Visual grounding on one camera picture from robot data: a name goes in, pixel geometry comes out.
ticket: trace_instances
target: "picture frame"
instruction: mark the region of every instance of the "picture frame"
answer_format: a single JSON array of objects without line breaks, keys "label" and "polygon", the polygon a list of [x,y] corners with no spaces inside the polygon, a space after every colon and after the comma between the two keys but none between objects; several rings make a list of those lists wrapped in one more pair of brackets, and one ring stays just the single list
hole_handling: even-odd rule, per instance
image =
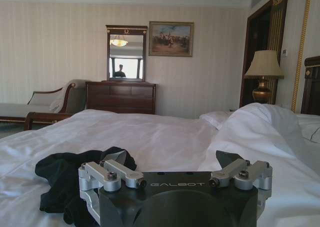
[{"label": "picture frame", "polygon": [[149,56],[192,57],[193,22],[149,22]]}]

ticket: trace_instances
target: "mirror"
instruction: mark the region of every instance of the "mirror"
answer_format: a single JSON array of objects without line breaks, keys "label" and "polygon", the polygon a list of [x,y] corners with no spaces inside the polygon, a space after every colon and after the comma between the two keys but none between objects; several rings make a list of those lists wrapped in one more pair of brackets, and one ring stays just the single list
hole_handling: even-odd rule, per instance
[{"label": "mirror", "polygon": [[107,80],[143,82],[146,26],[107,25]]}]

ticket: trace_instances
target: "mirror frame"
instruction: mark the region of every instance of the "mirror frame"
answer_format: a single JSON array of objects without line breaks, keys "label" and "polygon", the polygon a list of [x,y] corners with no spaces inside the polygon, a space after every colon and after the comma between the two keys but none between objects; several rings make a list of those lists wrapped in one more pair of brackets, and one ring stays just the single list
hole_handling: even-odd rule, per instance
[{"label": "mirror frame", "polygon": [[[129,82],[144,82],[146,75],[146,41],[148,27],[144,25],[106,25],[106,80],[107,81],[129,81]],[[142,79],[140,78],[114,78],[110,77],[110,35],[135,35],[143,36],[142,60],[143,60],[143,73]]]}]

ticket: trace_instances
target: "white pillow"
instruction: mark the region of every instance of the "white pillow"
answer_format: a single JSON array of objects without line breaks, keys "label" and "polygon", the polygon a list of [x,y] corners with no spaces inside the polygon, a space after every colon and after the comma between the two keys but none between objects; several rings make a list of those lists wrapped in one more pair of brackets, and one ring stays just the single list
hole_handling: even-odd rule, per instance
[{"label": "white pillow", "polygon": [[297,114],[302,136],[310,141],[320,143],[320,116]]},{"label": "white pillow", "polygon": [[213,111],[200,115],[199,119],[205,120],[213,125],[217,130],[220,130],[224,122],[233,112],[229,111]]}]

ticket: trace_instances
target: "bolt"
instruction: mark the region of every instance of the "bolt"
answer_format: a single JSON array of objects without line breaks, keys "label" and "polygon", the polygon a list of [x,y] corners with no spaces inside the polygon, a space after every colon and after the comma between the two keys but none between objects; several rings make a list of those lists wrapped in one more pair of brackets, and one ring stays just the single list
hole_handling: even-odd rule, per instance
[{"label": "bolt", "polygon": [[108,180],[115,180],[117,179],[117,173],[116,172],[109,172],[107,175]]},{"label": "bolt", "polygon": [[239,176],[242,177],[243,179],[247,179],[249,177],[249,173],[246,170],[241,170],[239,172]]},{"label": "bolt", "polygon": [[145,181],[144,179],[138,179],[138,181],[136,182],[136,187],[138,189],[143,189],[147,186],[147,181]]},{"label": "bolt", "polygon": [[220,181],[219,181],[219,179],[213,177],[213,178],[211,178],[211,179],[209,180],[209,185],[210,185],[211,187],[213,187],[213,188],[216,189],[216,188],[219,187]]}]

